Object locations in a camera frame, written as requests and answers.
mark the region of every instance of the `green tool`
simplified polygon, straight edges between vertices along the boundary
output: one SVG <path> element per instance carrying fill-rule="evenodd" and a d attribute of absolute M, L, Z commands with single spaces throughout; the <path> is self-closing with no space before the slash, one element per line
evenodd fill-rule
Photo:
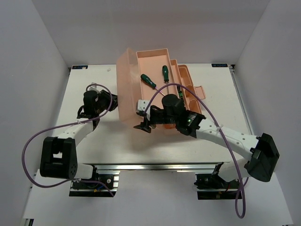
<path fill-rule="evenodd" d="M 157 85 L 149 78 L 149 76 L 147 76 L 146 74 L 142 74 L 140 77 L 141 77 L 141 80 L 144 81 L 146 84 L 148 84 L 150 87 L 158 90 Z"/>
<path fill-rule="evenodd" d="M 164 77 L 164 82 L 166 84 L 168 84 L 169 82 L 169 78 L 168 78 L 168 67 L 166 65 L 164 65 L 162 67 L 162 73 L 163 73 L 163 77 Z"/>

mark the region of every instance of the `green screwdriver handle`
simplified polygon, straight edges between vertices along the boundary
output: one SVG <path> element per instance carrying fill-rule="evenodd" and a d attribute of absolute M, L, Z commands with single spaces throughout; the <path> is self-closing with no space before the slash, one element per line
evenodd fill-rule
<path fill-rule="evenodd" d="M 162 67 L 162 73 L 163 73 L 163 76 L 164 76 L 164 82 L 169 82 L 169 78 L 168 78 L 168 68 L 166 65 L 164 65 Z"/>
<path fill-rule="evenodd" d="M 149 76 L 147 76 L 146 74 L 142 74 L 140 77 L 142 81 L 151 86 L 153 89 L 156 88 L 157 85 L 149 78 Z"/>

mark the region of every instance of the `gray wall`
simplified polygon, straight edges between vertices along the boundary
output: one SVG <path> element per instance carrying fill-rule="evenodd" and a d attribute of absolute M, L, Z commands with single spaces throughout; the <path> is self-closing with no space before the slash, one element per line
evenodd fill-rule
<path fill-rule="evenodd" d="M 68 69 L 31 0 L 0 1 L 0 225 L 19 225 L 30 182 L 21 165 L 28 138 L 53 125 Z M 43 136 L 28 149 L 33 175 Z"/>
<path fill-rule="evenodd" d="M 270 133 L 279 148 L 276 174 L 296 225 L 301 225 L 300 41 L 301 1 L 271 0 L 236 70 L 255 132 Z"/>
<path fill-rule="evenodd" d="M 236 63 L 269 0 L 33 0 L 67 65 L 114 64 L 131 47 L 181 63 Z"/>

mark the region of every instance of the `open toolbox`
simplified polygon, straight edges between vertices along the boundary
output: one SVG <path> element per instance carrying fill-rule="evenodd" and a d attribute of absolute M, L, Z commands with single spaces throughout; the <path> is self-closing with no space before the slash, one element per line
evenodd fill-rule
<path fill-rule="evenodd" d="M 165 85 L 162 66 L 166 65 L 169 71 L 169 83 L 180 83 L 195 93 L 200 99 L 205 99 L 204 89 L 194 87 L 186 65 L 178 65 L 175 59 L 170 60 L 168 50 L 157 49 L 134 52 L 130 48 L 117 60 L 117 93 L 119 119 L 126 125 L 133 127 L 140 124 L 141 117 L 136 114 L 136 103 L 139 99 L 150 100 L 156 90 L 141 81 L 141 74 L 146 74 L 158 88 Z M 179 96 L 176 86 L 169 86 L 169 93 Z M 201 113 L 198 100 L 187 90 L 181 88 L 185 107 L 188 110 Z M 167 88 L 162 90 L 166 95 Z M 159 93 L 152 105 L 163 108 L 162 95 Z M 158 125 L 165 134 L 177 133 L 175 125 Z"/>

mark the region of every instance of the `robotic arm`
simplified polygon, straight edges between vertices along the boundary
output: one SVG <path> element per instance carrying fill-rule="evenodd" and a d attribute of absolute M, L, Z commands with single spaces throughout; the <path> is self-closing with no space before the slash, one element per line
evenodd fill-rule
<path fill-rule="evenodd" d="M 139 100 L 137 114 L 144 117 L 140 125 L 135 126 L 151 133 L 157 124 L 175 124 L 176 129 L 196 139 L 204 139 L 221 146 L 226 146 L 215 123 L 202 114 L 186 110 L 184 102 L 174 94 L 162 98 L 163 109 L 152 105 L 146 112 L 148 100 Z M 279 159 L 279 152 L 273 138 L 263 133 L 261 137 L 246 135 L 232 129 L 222 128 L 232 150 L 243 159 L 238 160 L 242 177 L 253 177 L 259 181 L 268 182 Z M 223 188 L 225 184 L 237 178 L 233 162 L 217 164 L 212 175 L 197 181 L 199 189 Z"/>
<path fill-rule="evenodd" d="M 113 95 L 112 105 L 109 111 L 117 106 L 117 96 Z M 95 130 L 99 118 L 81 124 L 81 121 L 97 118 L 99 114 L 107 110 L 111 97 L 108 92 L 102 90 L 90 90 L 84 93 L 84 105 L 78 110 L 78 124 L 69 127 L 57 137 L 44 139 L 42 157 L 40 163 L 40 174 L 43 177 L 65 178 L 65 179 L 90 179 L 93 175 L 93 166 L 77 162 L 76 146 L 89 133 Z"/>

